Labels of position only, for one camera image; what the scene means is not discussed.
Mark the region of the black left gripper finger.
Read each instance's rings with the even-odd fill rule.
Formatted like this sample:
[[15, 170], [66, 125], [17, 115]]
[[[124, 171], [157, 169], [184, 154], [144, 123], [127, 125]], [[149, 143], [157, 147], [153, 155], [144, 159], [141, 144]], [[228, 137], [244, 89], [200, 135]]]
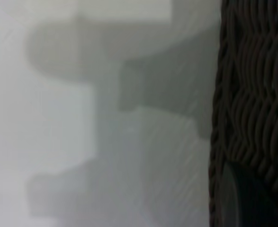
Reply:
[[278, 206], [260, 179], [233, 162], [224, 165], [220, 181], [223, 227], [278, 227]]

